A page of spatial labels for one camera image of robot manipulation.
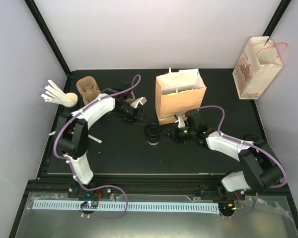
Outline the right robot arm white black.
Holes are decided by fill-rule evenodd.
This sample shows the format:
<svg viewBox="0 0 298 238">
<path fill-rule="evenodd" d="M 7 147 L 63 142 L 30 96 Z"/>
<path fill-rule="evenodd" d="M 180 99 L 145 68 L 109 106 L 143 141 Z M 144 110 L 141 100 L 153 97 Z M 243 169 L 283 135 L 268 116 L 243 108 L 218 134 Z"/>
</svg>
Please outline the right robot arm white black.
<svg viewBox="0 0 298 238">
<path fill-rule="evenodd" d="M 194 140 L 197 145 L 240 163 L 241 171 L 224 176 L 217 185 L 218 198 L 227 200 L 237 190 L 264 192 L 284 185 L 285 169 L 266 141 L 241 140 L 207 127 L 197 109 L 174 115 L 174 122 L 166 132 L 171 140 L 177 143 Z"/>
</svg>

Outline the brown paper bag white handles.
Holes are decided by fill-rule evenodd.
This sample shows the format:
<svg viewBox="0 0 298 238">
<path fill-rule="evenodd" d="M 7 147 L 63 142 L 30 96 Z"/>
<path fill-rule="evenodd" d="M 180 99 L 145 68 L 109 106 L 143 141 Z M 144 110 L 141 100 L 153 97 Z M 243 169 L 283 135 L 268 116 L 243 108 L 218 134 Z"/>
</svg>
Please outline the brown paper bag white handles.
<svg viewBox="0 0 298 238">
<path fill-rule="evenodd" d="M 175 122 L 175 115 L 200 107 L 206 85 L 199 70 L 182 69 L 156 77 L 155 111 L 160 125 Z"/>
</svg>

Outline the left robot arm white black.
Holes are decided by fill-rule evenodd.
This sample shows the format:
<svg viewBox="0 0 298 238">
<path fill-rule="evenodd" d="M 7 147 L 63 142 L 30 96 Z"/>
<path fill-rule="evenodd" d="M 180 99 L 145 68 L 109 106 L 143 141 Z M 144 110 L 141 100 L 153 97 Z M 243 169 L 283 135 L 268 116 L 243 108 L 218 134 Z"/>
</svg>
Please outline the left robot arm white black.
<svg viewBox="0 0 298 238">
<path fill-rule="evenodd" d="M 97 186 L 91 180 L 91 170 L 87 151 L 89 148 L 89 129 L 105 114 L 117 110 L 128 121 L 141 120 L 144 115 L 145 97 L 127 102 L 129 92 L 118 92 L 105 88 L 99 96 L 83 108 L 61 117 L 61 126 L 54 142 L 54 155 L 69 164 L 73 178 L 80 182 L 79 192 L 86 198 L 96 194 Z"/>
</svg>

